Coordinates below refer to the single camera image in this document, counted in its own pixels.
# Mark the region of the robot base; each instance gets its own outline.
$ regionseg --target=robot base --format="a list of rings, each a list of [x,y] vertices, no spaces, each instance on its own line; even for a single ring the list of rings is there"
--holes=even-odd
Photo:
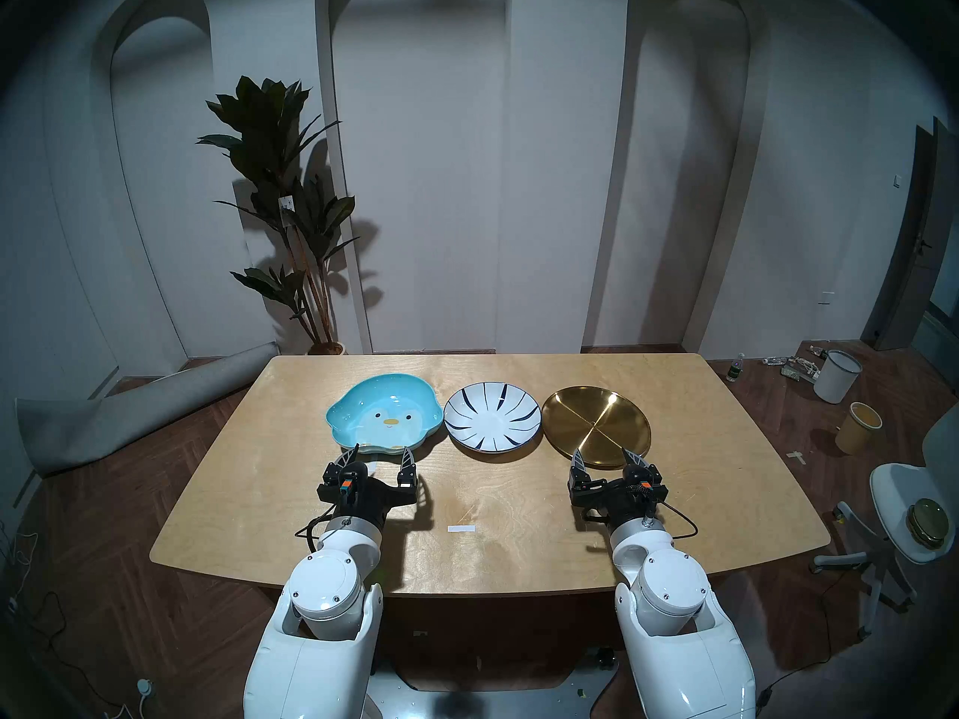
[[[532,716],[556,719],[589,719],[599,694],[620,668],[603,669],[590,649],[556,688],[533,690],[443,691],[416,690],[403,682],[392,666],[381,664],[369,678],[363,719],[463,719],[496,717],[529,719]],[[370,700],[377,710],[370,708]]]

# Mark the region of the gold plate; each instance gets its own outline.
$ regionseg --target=gold plate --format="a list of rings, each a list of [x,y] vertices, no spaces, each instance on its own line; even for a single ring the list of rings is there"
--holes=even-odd
[[[649,421],[615,391],[598,386],[569,386],[543,403],[543,433],[567,458],[576,449],[587,466],[616,469],[622,449],[646,453],[652,444]]]

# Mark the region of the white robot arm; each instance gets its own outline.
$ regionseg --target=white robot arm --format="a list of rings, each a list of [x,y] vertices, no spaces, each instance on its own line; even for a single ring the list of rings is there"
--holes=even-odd
[[[367,702],[373,650],[380,633],[382,590],[363,580],[380,562],[382,525],[390,508],[416,502],[416,465],[403,452],[397,486],[367,476],[358,448],[330,464],[317,488],[336,507],[293,569],[246,676],[246,719],[359,719],[379,712]],[[315,638],[299,635],[305,624]]]
[[[570,501],[583,519],[610,531],[616,615],[648,719],[756,716],[756,680],[736,628],[716,601],[706,572],[656,520],[666,487],[655,466],[623,450],[622,479],[592,480],[577,451]],[[590,510],[601,513],[589,515]],[[696,630],[679,634],[694,619]]]
[[[416,467],[405,450],[397,487],[366,475],[354,448],[330,464],[317,488],[336,509],[318,546],[295,567],[246,678],[246,719],[379,719],[366,700],[382,617],[379,585],[363,580],[380,561],[385,515],[416,501]],[[615,606],[648,719],[745,719],[756,715],[756,682],[736,629],[706,572],[678,551],[655,518],[668,490],[656,467],[623,452],[622,479],[592,480],[579,452],[570,501],[610,530],[613,563],[625,578]],[[595,510],[601,516],[590,515]],[[696,630],[680,634],[694,620]],[[306,625],[315,638],[301,637]]]

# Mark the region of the yellow cup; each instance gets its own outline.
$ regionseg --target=yellow cup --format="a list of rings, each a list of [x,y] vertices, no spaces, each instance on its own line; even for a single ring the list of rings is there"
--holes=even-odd
[[[859,453],[866,447],[873,433],[881,427],[880,413],[868,404],[853,402],[849,405],[849,414],[846,415],[842,428],[839,428],[839,433],[836,435],[836,446],[849,455]]]

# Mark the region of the white chair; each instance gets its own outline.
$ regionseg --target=white chair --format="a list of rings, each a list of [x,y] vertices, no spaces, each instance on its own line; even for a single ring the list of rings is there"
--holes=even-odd
[[[866,550],[842,556],[817,556],[810,564],[814,573],[822,570],[866,570],[875,567],[875,584],[870,586],[865,622],[859,628],[864,640],[873,631],[875,608],[880,602],[882,581],[889,574],[906,593],[903,608],[912,605],[916,592],[909,585],[897,561],[897,552],[910,562],[924,565],[944,556],[955,537],[955,515],[959,512],[959,404],[947,411],[923,440],[925,467],[908,464],[883,464],[873,469],[869,487],[875,511],[880,516],[885,536],[880,536],[856,517],[845,502],[832,511],[838,522],[846,522],[866,544]],[[949,516],[949,532],[938,549],[926,548],[916,541],[906,526],[909,508],[921,498],[940,504]]]

